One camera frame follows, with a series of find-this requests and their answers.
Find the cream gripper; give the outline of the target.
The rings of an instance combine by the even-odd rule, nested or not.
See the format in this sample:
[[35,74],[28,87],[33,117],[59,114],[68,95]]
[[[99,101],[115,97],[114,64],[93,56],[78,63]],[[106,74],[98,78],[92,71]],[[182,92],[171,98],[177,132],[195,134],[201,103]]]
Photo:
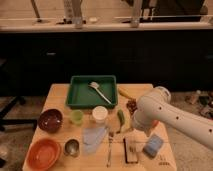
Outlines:
[[139,144],[139,141],[137,140],[137,136],[133,132],[130,132],[127,135],[128,150],[131,153],[136,153],[137,152],[137,145],[138,144]]

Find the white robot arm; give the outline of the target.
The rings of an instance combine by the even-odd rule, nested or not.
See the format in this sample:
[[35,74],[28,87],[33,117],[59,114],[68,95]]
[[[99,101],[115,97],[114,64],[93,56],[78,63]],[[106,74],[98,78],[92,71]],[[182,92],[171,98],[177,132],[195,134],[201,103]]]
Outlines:
[[153,122],[157,120],[213,150],[213,121],[174,107],[170,101],[171,93],[162,86],[140,96],[131,126],[149,136]]

